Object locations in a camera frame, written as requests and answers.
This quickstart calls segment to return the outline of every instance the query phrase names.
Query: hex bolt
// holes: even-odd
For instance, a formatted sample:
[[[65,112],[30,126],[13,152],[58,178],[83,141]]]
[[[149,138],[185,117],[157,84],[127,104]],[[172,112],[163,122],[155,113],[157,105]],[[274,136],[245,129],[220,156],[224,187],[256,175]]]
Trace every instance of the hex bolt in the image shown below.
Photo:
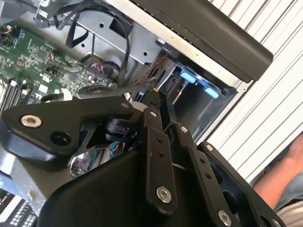
[[[273,218],[273,222],[276,227],[281,227],[280,223],[276,219]]]
[[[34,115],[25,115],[21,118],[21,124],[28,128],[38,128],[41,126],[42,121],[39,117]]]
[[[232,226],[232,220],[228,216],[228,214],[224,210],[220,210],[218,212],[220,220],[226,225],[226,226]]]
[[[182,132],[184,132],[184,133],[187,133],[187,132],[188,132],[188,130],[187,130],[184,126],[181,127],[181,130],[182,130]]]
[[[210,146],[209,144],[207,144],[206,146],[206,149],[208,149],[209,151],[213,151],[214,149],[212,148],[212,146]]]
[[[157,194],[157,197],[159,198],[159,200],[161,200],[162,202],[164,202],[164,203],[171,202],[171,194],[170,194],[170,191],[166,187],[161,186],[161,187],[157,188],[156,194]]]
[[[151,111],[151,115],[153,115],[154,117],[157,116],[157,114],[154,111]]]

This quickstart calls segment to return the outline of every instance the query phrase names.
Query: circuit chip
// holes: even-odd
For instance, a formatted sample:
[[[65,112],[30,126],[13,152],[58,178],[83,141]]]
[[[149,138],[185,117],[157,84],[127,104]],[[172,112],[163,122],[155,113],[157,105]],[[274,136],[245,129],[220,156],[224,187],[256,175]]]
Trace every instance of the circuit chip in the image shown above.
[[[70,80],[71,82],[75,82],[76,79],[77,79],[77,77],[78,77],[77,75],[71,74],[70,77],[69,77],[69,80]]]
[[[46,53],[44,51],[38,50],[37,57],[44,60],[46,57]]]
[[[20,66],[20,67],[22,67],[22,66],[23,66],[23,61],[18,60],[18,61],[17,61],[17,65]]]

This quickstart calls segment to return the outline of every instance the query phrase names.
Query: corrugated metal wall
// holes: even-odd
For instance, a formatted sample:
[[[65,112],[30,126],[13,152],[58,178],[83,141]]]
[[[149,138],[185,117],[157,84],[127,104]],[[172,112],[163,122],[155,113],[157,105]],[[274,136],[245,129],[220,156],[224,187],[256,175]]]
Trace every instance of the corrugated metal wall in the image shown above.
[[[303,130],[303,0],[210,1],[274,54],[209,139],[250,182]]]

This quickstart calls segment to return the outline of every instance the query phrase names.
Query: cable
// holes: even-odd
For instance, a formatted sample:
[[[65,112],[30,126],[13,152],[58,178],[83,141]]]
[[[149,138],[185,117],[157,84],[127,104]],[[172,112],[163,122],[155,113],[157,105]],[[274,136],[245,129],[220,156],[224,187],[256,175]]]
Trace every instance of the cable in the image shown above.
[[[150,73],[164,60],[168,57],[168,54],[164,55],[157,63],[155,63],[142,77],[139,79],[136,84],[140,83],[143,79],[147,78]]]
[[[115,90],[104,91],[104,92],[91,92],[91,86],[83,87],[79,89],[78,95],[80,98],[100,98],[100,97],[110,97],[110,96],[120,96],[125,93],[147,91],[152,90],[150,86],[130,86],[130,87],[118,87]]]
[[[82,13],[87,12],[87,11],[96,11],[96,12],[101,12],[101,13],[105,13],[107,15],[110,15],[120,24],[120,26],[123,29],[123,32],[124,32],[125,37],[126,37],[126,51],[125,51],[124,59],[122,60],[120,71],[119,71],[119,74],[118,74],[118,87],[123,87],[125,74],[126,74],[126,68],[127,68],[127,64],[128,64],[128,58],[129,58],[129,55],[130,55],[130,41],[129,41],[129,37],[128,37],[127,32],[126,32],[125,26],[124,26],[120,17],[116,16],[113,12],[107,10],[106,8],[96,7],[96,6],[88,6],[84,9],[82,9],[81,11],[79,11],[76,14],[75,18],[73,19],[73,23],[70,27],[70,30],[68,32],[65,44],[68,47],[73,48],[76,45],[78,45],[79,43],[83,42],[87,38],[88,32],[86,34],[84,34],[83,36],[80,36],[80,37],[78,37],[77,39],[74,40],[77,20],[79,19],[79,16]]]
[[[63,8],[61,8],[58,13],[56,15],[54,15],[54,21],[58,21],[58,18],[57,18],[57,15],[59,14],[63,14],[63,13],[66,13],[66,12],[70,12],[69,15],[67,15],[63,21],[60,23],[60,24],[57,24],[56,25],[56,28],[58,30],[62,30],[66,23],[71,19],[71,17],[73,15],[75,15],[76,13],[80,12],[82,9],[84,9],[85,7],[89,6],[90,4],[92,4],[92,1],[91,0],[84,0],[80,3],[77,3],[77,4],[72,4],[72,5],[68,5],[68,6],[65,6]]]

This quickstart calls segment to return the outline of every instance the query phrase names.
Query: black panel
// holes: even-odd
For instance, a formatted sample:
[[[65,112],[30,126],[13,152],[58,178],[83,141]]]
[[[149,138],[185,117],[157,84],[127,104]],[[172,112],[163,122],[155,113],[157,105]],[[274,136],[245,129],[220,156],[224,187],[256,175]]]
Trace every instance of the black panel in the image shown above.
[[[258,80],[273,54],[208,0],[133,0],[245,82]]]
[[[234,94],[228,97],[220,94],[217,99],[213,99],[203,90],[202,85],[188,84],[174,104],[178,122],[185,125],[194,141],[198,141]]]
[[[139,153],[133,151],[63,185],[43,206],[37,227],[209,226],[197,209],[203,201],[195,175],[176,167],[175,215],[159,225],[143,217],[138,208],[139,170]]]

